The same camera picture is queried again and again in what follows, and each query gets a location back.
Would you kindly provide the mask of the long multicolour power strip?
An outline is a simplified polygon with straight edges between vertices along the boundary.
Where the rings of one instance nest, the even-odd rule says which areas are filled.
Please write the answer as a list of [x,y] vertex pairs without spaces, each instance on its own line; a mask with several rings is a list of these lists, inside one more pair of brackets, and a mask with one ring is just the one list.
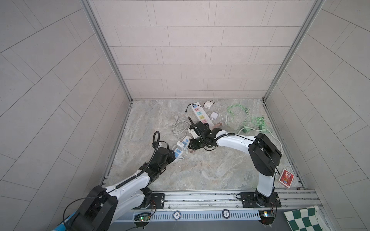
[[203,106],[201,106],[198,102],[196,102],[192,104],[191,108],[195,116],[200,122],[202,122],[203,124],[207,123],[211,130],[214,128],[214,123],[211,121],[210,117],[204,111]]

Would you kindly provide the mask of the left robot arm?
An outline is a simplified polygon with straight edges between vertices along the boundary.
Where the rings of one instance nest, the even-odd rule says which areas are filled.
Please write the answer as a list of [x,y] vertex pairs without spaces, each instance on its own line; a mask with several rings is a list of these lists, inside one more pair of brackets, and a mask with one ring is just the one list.
[[154,152],[147,163],[131,177],[107,188],[94,187],[81,198],[80,207],[71,216],[63,216],[56,231],[107,231],[111,224],[133,208],[148,207],[152,191],[149,185],[175,161],[174,151],[160,147],[160,132],[152,138]]

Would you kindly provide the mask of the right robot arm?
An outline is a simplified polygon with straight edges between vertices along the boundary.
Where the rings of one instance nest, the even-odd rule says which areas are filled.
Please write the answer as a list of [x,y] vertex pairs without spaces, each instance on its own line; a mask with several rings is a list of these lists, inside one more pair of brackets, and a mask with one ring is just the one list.
[[228,147],[250,155],[255,169],[258,171],[258,185],[254,193],[241,192],[236,198],[243,202],[245,208],[260,206],[265,208],[280,208],[281,201],[275,192],[275,174],[279,173],[282,153],[264,134],[244,136],[230,133],[220,128],[210,129],[209,124],[191,122],[191,132],[196,136],[190,140],[189,149],[205,149],[212,151],[217,147]]

